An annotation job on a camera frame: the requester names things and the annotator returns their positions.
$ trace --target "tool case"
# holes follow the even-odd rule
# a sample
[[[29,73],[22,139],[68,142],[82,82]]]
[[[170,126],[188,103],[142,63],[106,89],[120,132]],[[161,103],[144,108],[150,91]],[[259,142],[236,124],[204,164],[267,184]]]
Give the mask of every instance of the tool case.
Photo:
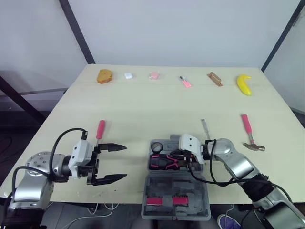
[[[170,140],[155,139],[149,147],[150,168],[152,144],[161,143],[159,154],[168,154],[178,149],[179,135]],[[201,178],[204,166],[192,162],[192,171]],[[211,217],[206,184],[194,179],[186,167],[179,170],[151,170],[145,180],[141,215],[144,219],[206,221]]]

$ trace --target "pink handle hammer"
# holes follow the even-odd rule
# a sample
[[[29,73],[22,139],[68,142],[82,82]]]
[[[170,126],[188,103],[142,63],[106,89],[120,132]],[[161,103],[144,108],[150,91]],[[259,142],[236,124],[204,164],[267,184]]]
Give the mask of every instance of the pink handle hammer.
[[[250,139],[250,143],[251,143],[251,145],[249,145],[247,143],[243,143],[243,145],[245,147],[247,147],[248,149],[251,149],[251,150],[254,150],[254,151],[257,151],[257,150],[265,151],[264,146],[258,146],[258,145],[255,144],[255,142],[253,140],[253,137],[252,137],[252,128],[251,128],[250,122],[248,120],[248,116],[246,114],[242,114],[242,120],[243,120],[243,123],[244,123],[244,128],[245,128],[247,134],[249,135],[249,139]]]

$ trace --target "purple shoe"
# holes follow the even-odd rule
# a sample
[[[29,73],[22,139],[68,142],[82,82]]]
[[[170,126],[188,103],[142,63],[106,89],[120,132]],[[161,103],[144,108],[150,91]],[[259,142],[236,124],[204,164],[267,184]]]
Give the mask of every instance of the purple shoe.
[[[219,215],[217,218],[217,223],[221,229],[240,229],[241,228],[239,223],[228,215],[227,216]]]

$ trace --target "banana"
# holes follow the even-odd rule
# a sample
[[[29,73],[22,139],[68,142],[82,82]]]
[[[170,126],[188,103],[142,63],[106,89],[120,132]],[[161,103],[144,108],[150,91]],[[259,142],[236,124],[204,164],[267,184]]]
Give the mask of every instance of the banana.
[[[237,85],[239,89],[246,95],[252,95],[251,89],[244,81],[245,79],[251,79],[249,75],[240,75],[237,77]]]

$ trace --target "screwdriver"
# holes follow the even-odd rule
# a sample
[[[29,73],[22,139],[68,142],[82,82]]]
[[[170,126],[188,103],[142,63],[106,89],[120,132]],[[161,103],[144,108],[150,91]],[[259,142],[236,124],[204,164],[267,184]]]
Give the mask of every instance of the screwdriver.
[[[208,129],[208,126],[205,122],[205,119],[201,119],[201,123],[203,125],[204,131],[206,133],[206,136],[207,136],[208,140],[211,140],[210,135],[209,135],[209,129]]]
[[[99,140],[103,137],[104,129],[105,129],[105,121],[101,120],[96,131],[96,139],[97,139],[96,146],[99,144]]]

